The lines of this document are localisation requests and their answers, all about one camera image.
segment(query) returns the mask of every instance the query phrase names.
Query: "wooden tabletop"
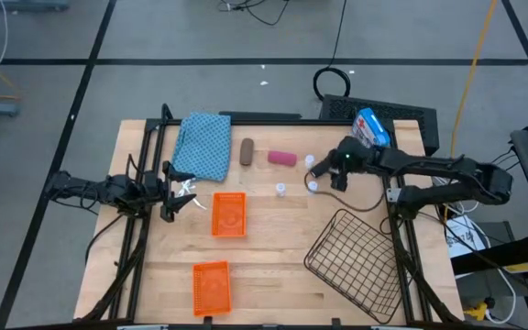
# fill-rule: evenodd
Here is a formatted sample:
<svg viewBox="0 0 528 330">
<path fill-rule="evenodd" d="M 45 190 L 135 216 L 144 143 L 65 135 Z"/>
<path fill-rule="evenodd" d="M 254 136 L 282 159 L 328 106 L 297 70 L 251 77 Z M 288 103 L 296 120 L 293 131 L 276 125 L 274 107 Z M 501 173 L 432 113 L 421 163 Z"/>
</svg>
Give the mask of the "wooden tabletop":
<svg viewBox="0 0 528 330">
<path fill-rule="evenodd" d="M 109 174 L 123 173 L 127 155 L 138 158 L 144 121 L 123 121 L 115 143 Z M 315 277 L 303 266 L 303 258 L 322 233 L 336 210 L 344 208 L 329 196 L 310 195 L 304 187 L 304 156 L 323 159 L 347 134 L 348 126 L 233 126 L 229 172 L 225 181 L 197 182 L 194 193 L 207 207 L 187 204 L 168 224 L 160 219 L 155 206 L 150 221 L 140 295 L 138 323 L 198 324 L 193 316 L 193 264 L 227 260 L 230 265 L 232 312 L 214 317 L 216 324 L 327 325 L 341 318 L 344 325 L 374 325 L 376 321 L 353 303 Z M 168 126 L 162 160 L 174 150 L 178 126 Z M 410 154 L 424 154 L 415 121 L 395 121 L 399 148 Z M 150 146 L 154 146 L 154 134 Z M 252 138 L 255 152 L 252 165 L 239 164 L 239 145 Z M 269 150 L 297 154 L 295 167 L 270 164 Z M 147 168 L 153 150 L 148 153 Z M 407 175 L 407 184 L 428 186 L 427 177 Z M 286 196 L 276 197 L 276 183 L 286 184 Z M 318 180 L 319 190 L 330 191 L 327 175 Z M 211 206 L 215 192 L 245 192 L 247 195 L 247 235 L 241 238 L 215 238 L 211 235 Z M 346 192 L 336 192 L 346 202 L 363 208 L 373 205 L 383 193 L 381 181 L 373 175 L 349 175 Z M 435 214 L 425 207 L 423 212 Z M 358 214 L 364 222 L 379 227 L 386 215 L 385 203 L 372 212 Z M 102 206 L 95 231 L 116 217 L 116 210 Z M 126 221 L 107 231 L 91 250 L 75 317 L 88 313 L 116 276 L 114 261 L 119 259 Z M 457 317 L 463 319 L 456 281 L 447 256 L 443 227 L 427 217 L 414 220 L 415 234 L 426 280 L 439 298 Z M 130 282 L 124 286 L 121 311 L 126 314 Z M 416 288 L 412 287 L 415 318 L 420 319 Z M 390 322 L 404 325 L 399 306 Z"/>
</svg>

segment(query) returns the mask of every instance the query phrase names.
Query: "metal wire basket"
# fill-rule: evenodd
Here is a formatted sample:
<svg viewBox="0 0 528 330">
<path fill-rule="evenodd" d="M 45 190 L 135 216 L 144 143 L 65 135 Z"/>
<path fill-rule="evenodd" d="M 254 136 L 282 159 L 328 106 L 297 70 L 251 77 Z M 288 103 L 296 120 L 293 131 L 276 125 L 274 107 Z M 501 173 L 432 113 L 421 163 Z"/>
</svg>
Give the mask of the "metal wire basket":
<svg viewBox="0 0 528 330">
<path fill-rule="evenodd" d="M 347 210 L 335 212 L 304 267 L 380 324 L 388 323 L 401 303 L 391 239 Z"/>
</svg>

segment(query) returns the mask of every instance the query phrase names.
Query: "concrete floor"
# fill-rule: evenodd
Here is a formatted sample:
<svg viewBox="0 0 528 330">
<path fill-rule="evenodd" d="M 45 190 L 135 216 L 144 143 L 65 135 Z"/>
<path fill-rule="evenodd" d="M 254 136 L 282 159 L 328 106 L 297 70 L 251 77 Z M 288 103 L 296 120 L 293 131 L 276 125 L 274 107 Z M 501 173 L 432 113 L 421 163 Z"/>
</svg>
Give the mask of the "concrete floor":
<svg viewBox="0 0 528 330">
<path fill-rule="evenodd" d="M 22 90 L 22 113 L 0 117 L 0 302 L 56 151 L 108 0 L 71 0 L 63 13 L 9 15 L 7 58 L 82 59 L 82 65 L 5 65 Z M 276 27 L 247 13 L 219 13 L 217 0 L 117 0 L 100 59 L 327 58 L 333 51 L 341 1 L 292 0 Z M 528 1 L 511 1 L 528 37 Z M 469 59 L 489 2 L 480 0 L 357 0 L 348 3 L 339 58 Z M 254 9 L 278 15 L 280 0 Z M 0 48 L 3 41 L 0 13 Z M 499 4 L 483 58 L 526 59 Z M 168 103 L 176 117 L 191 111 L 258 111 L 319 115 L 311 80 L 320 65 L 103 65 L 93 70 L 62 168 L 84 178 L 103 177 L 119 122 L 156 117 Z M 448 155 L 467 66 L 342 65 L 351 95 L 437 109 L 441 149 Z M 323 77 L 321 89 L 342 93 Z M 0 93 L 7 91 L 0 83 Z M 528 65 L 481 66 L 467 99 L 458 153 L 492 160 L 508 135 L 528 126 Z M 528 236 L 528 187 L 516 167 L 511 201 L 483 206 L 477 221 L 508 220 Z M 83 275 L 83 254 L 94 217 L 52 204 L 29 261 L 8 326 L 72 319 Z M 506 311 L 500 309 L 498 315 Z M 528 326 L 521 310 L 513 322 Z"/>
</svg>

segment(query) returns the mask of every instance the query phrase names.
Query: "white cap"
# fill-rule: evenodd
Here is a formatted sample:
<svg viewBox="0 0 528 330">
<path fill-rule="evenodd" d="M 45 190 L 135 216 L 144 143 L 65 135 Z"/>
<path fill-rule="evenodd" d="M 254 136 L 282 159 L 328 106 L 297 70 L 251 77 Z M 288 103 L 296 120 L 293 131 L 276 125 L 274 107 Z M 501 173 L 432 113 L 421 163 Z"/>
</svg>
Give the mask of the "white cap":
<svg viewBox="0 0 528 330">
<path fill-rule="evenodd" d="M 304 166 L 307 168 L 307 170 L 312 168 L 314 162 L 315 162 L 315 156 L 313 155 L 307 155 L 304 158 Z"/>
<path fill-rule="evenodd" d="M 307 183 L 307 187 L 309 187 L 310 191 L 316 192 L 317 191 L 317 182 L 309 181 L 309 183 Z"/>
<path fill-rule="evenodd" d="M 277 183 L 276 184 L 276 195 L 279 197 L 284 196 L 286 193 L 286 185 L 284 183 Z"/>
</svg>

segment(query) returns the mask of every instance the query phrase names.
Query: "pink cylinder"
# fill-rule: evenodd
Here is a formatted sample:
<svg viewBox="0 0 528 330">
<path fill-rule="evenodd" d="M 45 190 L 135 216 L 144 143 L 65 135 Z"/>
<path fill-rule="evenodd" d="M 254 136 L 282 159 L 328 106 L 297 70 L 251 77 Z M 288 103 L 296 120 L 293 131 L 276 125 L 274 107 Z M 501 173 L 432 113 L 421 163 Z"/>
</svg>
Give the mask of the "pink cylinder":
<svg viewBox="0 0 528 330">
<path fill-rule="evenodd" d="M 297 155 L 290 152 L 269 151 L 268 161 L 274 164 L 294 166 L 297 163 Z"/>
</svg>

